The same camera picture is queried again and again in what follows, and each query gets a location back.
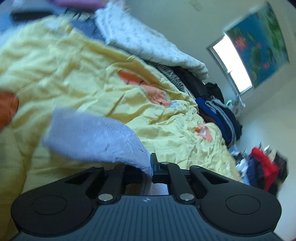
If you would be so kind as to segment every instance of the gray fabric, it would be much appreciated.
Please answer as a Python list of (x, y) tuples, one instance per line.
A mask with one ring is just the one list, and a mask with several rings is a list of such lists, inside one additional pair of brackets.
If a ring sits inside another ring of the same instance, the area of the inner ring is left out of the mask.
[(205, 105), (207, 107), (209, 107), (212, 111), (213, 111), (213, 109), (215, 109), (223, 117), (223, 119), (225, 120), (225, 122), (227, 123), (227, 125), (229, 126), (230, 131), (231, 131), (231, 143), (230, 143), (230, 145), (234, 144), (236, 142), (236, 140), (237, 140), (237, 137), (236, 137), (236, 134), (235, 134), (234, 126), (233, 126), (231, 120), (229, 119), (229, 117), (225, 114), (225, 112), (218, 105), (212, 103), (211, 101), (206, 101)]
[(146, 61), (147, 64), (153, 66), (156, 68), (159, 72), (161, 72), (167, 79), (177, 87), (178, 90), (182, 91), (185, 93), (185, 85), (183, 82), (180, 80), (180, 78), (174, 73), (172, 68), (169, 66), (163, 65), (163, 64), (158, 64), (158, 63), (153, 63), (150, 61)]
[(150, 153), (135, 132), (118, 120), (56, 108), (43, 144), (61, 155), (88, 162), (123, 162), (153, 175)]
[(213, 99), (212, 99), (212, 102), (215, 103), (215, 104), (218, 105), (218, 106), (223, 107), (223, 108), (230, 109), (227, 105), (223, 104), (220, 100), (218, 100), (218, 99), (216, 99), (216, 98), (213, 98)]

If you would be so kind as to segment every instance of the green leaf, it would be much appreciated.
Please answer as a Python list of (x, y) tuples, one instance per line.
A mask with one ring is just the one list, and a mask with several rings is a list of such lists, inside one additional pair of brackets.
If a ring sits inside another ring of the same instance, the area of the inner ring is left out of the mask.
[(261, 49), (259, 47), (252, 47), (251, 55), (252, 56), (250, 60), (252, 65), (260, 69), (262, 65)]
[(285, 46), (285, 45), (282, 45), (281, 50), (282, 50), (283, 52), (287, 52), (286, 46)]
[(267, 58), (268, 58), (269, 62), (271, 63), (274, 60), (274, 53), (269, 46), (267, 46), (266, 48), (267, 48)]
[(268, 18), (268, 19), (267, 19), (267, 22), (268, 22), (268, 27), (269, 27), (269, 29), (270, 29), (270, 31), (271, 31), (272, 34), (274, 34), (274, 32), (278, 32), (278, 31), (280, 32), (280, 31), (281, 31), (281, 29), (280, 29), (280, 27), (279, 27), (277, 21), (272, 22), (272, 21), (270, 21), (270, 19)]
[(241, 32), (241, 30), (239, 28), (232, 28), (232, 29), (228, 30), (226, 32), (226, 34), (228, 35), (228, 37), (232, 41), (234, 41), (239, 36), (243, 36), (243, 33)]
[(272, 44), (273, 47), (279, 52), (279, 54), (281, 54), (281, 45), (276, 37), (272, 37)]
[(252, 43), (255, 44), (256, 43), (256, 39), (254, 38), (254, 36), (250, 33), (246, 33), (246, 38)]

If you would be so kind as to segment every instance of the blanket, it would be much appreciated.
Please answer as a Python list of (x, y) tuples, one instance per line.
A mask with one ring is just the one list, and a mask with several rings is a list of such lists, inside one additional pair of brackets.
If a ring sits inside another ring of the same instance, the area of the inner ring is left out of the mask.
[(163, 34), (129, 15), (112, 1), (104, 9), (98, 9), (95, 15), (106, 44), (144, 60), (166, 66), (181, 66), (201, 80), (207, 78), (208, 70), (204, 63), (180, 51)]
[[(0, 133), (0, 240), (17, 232), (10, 207), (21, 193), (99, 166), (42, 146), (56, 106), (120, 120), (160, 162), (239, 178), (221, 131), (204, 123), (187, 94), (138, 57), (85, 37), (65, 19), (48, 17), (25, 26), (2, 46), (0, 63), (0, 89), (19, 98), (16, 115)], [(176, 104), (152, 103), (145, 88), (122, 81), (120, 70), (137, 73)], [(212, 142), (197, 135), (198, 124), (209, 128)]]

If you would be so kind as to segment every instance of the purple cloth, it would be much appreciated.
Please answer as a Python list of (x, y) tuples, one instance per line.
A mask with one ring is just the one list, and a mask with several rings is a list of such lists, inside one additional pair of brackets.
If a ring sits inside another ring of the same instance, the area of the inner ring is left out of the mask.
[(53, 0), (52, 2), (61, 7), (79, 8), (91, 12), (104, 8), (106, 4), (105, 0)]

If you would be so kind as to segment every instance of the yellow comforter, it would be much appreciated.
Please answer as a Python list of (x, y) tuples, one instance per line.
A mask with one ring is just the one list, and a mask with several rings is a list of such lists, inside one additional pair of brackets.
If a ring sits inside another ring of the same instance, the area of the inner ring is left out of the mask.
[[(178, 105), (153, 104), (144, 88), (126, 85), (119, 78), (121, 69), (165, 90)], [(66, 20), (36, 21), (3, 46), (0, 89), (15, 92), (20, 99), (16, 116), (0, 134), (0, 240), (17, 232), (10, 206), (18, 195), (93, 166), (42, 147), (41, 137), (57, 105), (122, 121), (159, 161), (183, 169), (200, 165), (238, 179), (218, 127), (206, 124), (211, 143), (195, 133), (197, 124), (204, 122), (187, 94), (138, 57), (86, 38)]]

